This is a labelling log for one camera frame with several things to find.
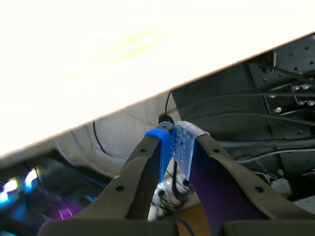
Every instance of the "white object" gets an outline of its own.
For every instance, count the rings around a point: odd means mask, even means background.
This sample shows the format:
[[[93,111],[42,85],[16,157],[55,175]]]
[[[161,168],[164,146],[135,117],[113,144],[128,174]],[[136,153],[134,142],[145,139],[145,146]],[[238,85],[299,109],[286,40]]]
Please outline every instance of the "white object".
[[[270,186],[284,197],[288,197],[292,194],[289,181],[284,178],[273,181]]]
[[[294,204],[312,214],[315,214],[315,196],[300,199],[295,201]]]

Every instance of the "dark gray machine housing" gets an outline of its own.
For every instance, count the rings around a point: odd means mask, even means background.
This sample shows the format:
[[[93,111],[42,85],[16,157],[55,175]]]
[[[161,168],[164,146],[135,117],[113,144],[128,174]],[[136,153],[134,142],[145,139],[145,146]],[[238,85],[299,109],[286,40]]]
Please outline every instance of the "dark gray machine housing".
[[[276,63],[280,68],[308,78],[315,74],[314,35],[281,46],[273,52],[276,53]],[[303,83],[292,74],[266,69],[265,62],[268,57],[272,60],[273,52],[239,63],[173,90],[172,95],[182,120],[196,124],[217,140],[285,140],[314,136],[314,127],[277,119],[239,115],[211,117],[217,113],[249,112],[315,120],[315,106],[307,103],[312,99],[315,100],[315,97],[295,99],[295,97],[223,96],[217,99],[207,99],[216,94],[268,91],[315,93],[314,86],[303,87]],[[299,87],[299,90],[291,91],[295,85]],[[281,112],[276,111],[277,107],[282,108]],[[233,158],[256,156],[277,149],[279,148],[227,148]],[[282,153],[261,159],[260,162],[271,173],[278,175],[278,171],[283,170],[285,176],[290,178],[314,168],[314,155],[314,152]],[[245,166],[253,171],[262,170],[256,162]]]

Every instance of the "metal panel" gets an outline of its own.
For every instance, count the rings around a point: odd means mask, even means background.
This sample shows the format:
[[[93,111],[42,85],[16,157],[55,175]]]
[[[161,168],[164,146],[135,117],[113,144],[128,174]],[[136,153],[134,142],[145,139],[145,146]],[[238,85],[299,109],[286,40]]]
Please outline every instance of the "metal panel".
[[[315,40],[308,36],[277,49],[280,67],[294,73],[310,74],[315,72]],[[208,117],[220,112],[256,112],[268,114],[264,97],[220,98],[198,105],[194,101],[202,100],[214,94],[264,92],[287,84],[294,80],[291,75],[273,71],[263,73],[259,63],[241,63],[226,70],[210,75],[172,92],[179,114],[183,120],[195,123],[208,131],[218,140],[262,140],[304,138],[312,135],[306,125],[257,117],[224,116]],[[292,102],[286,98],[281,103]],[[230,149],[233,157],[257,155],[271,148]],[[300,174],[315,166],[313,153],[295,153],[274,155],[261,160],[268,171],[276,174],[285,169],[287,176]],[[249,169],[261,171],[256,163],[246,165]]]
[[[315,72],[314,35],[299,39],[276,50],[281,68],[304,75]],[[278,71],[263,73],[258,63],[251,63],[250,70],[258,91],[267,91],[294,80],[292,76]],[[269,119],[267,122],[270,126],[272,138],[274,139],[296,139],[312,136],[311,128],[306,125],[279,122],[273,119]],[[279,155],[287,177],[301,174],[315,166],[314,153],[312,152],[283,153]]]

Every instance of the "screw hole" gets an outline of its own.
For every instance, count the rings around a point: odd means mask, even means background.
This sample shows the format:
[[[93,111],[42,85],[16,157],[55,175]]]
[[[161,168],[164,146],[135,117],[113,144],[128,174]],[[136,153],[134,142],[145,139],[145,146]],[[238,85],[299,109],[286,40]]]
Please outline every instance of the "screw hole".
[[[123,187],[123,186],[118,186],[117,188],[116,188],[116,191],[117,192],[123,192],[125,190],[125,187]]]
[[[264,189],[262,187],[259,187],[259,186],[256,186],[255,187],[255,190],[258,192],[258,193],[263,193],[264,192]]]

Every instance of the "white surface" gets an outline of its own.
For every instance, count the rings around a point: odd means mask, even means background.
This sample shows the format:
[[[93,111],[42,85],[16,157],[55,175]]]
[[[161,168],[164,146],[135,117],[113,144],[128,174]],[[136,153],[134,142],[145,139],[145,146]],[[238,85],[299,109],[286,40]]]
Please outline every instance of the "white surface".
[[[315,214],[315,196],[295,201],[294,204],[312,214]]]
[[[4,157],[310,32],[303,1],[1,1]]]
[[[167,94],[162,93],[95,122],[98,139],[109,155],[100,149],[91,123],[57,137],[57,146],[72,164],[89,165],[113,177],[144,134],[158,125],[158,116],[165,110]],[[168,109],[173,108],[175,103],[170,96]],[[177,111],[170,115],[175,121],[180,119]]]

